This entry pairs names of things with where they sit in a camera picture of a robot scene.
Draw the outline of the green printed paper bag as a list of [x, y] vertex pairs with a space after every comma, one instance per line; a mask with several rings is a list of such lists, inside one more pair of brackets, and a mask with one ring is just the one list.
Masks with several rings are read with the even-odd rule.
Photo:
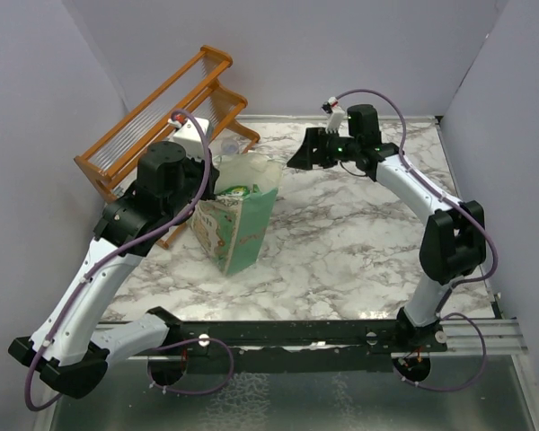
[[[189, 226], [219, 271], [231, 276], [256, 262], [277, 199], [285, 164], [256, 152], [219, 155], [216, 197], [197, 204]], [[257, 184], [260, 193], [246, 198], [219, 198], [233, 186]]]

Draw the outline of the green yellow snack packet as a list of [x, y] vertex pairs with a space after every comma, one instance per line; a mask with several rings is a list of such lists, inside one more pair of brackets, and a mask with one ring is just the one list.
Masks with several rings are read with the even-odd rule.
[[261, 190], [257, 184], [251, 186], [238, 185], [225, 189], [217, 194], [219, 198], [246, 198], [252, 194], [260, 193]]

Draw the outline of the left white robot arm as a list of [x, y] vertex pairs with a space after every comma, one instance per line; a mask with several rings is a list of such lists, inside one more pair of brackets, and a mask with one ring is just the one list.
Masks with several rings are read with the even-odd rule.
[[214, 196], [219, 176], [208, 144], [188, 155], [171, 141], [151, 144], [127, 191], [107, 205], [94, 228], [81, 267], [50, 316], [30, 335], [13, 340], [8, 353], [28, 369], [24, 401], [31, 411], [38, 376], [58, 396], [81, 399], [115, 364], [148, 349], [167, 355], [181, 341], [173, 317], [156, 308], [121, 328], [95, 328], [121, 285], [154, 244], [185, 222], [200, 200]]

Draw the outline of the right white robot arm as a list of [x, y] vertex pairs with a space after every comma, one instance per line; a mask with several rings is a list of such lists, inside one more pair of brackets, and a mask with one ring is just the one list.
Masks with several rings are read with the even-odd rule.
[[398, 311], [394, 330], [396, 344], [414, 351], [435, 331], [454, 282], [471, 275], [485, 259], [485, 239], [479, 231], [483, 208], [442, 191], [431, 193], [428, 178], [401, 160], [398, 146], [383, 142], [372, 105], [343, 110], [333, 103], [323, 108], [329, 115], [327, 125], [305, 131], [287, 167], [310, 171], [353, 162], [365, 177], [392, 191], [424, 225], [419, 254], [423, 275], [412, 298]]

